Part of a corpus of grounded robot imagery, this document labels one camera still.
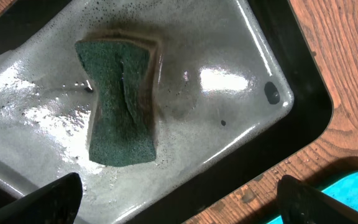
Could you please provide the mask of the green sponge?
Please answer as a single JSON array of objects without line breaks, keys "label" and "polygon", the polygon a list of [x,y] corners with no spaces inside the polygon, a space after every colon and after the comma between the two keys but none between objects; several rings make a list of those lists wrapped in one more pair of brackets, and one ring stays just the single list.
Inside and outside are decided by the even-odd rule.
[{"label": "green sponge", "polygon": [[155,160],[149,50],[125,40],[83,40],[75,50],[99,95],[89,159],[113,167]]}]

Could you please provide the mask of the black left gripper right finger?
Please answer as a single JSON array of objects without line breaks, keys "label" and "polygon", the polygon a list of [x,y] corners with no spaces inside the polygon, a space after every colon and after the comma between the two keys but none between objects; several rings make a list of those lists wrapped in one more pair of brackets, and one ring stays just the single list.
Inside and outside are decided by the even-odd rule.
[{"label": "black left gripper right finger", "polygon": [[278,181],[276,201],[284,224],[358,223],[358,211],[290,175]]}]

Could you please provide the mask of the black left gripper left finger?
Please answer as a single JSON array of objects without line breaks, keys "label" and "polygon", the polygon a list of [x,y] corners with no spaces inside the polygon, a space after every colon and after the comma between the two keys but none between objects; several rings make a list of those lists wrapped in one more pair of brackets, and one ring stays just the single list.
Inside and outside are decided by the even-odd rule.
[{"label": "black left gripper left finger", "polygon": [[0,208],[0,224],[73,223],[82,196],[80,176],[71,172]]}]

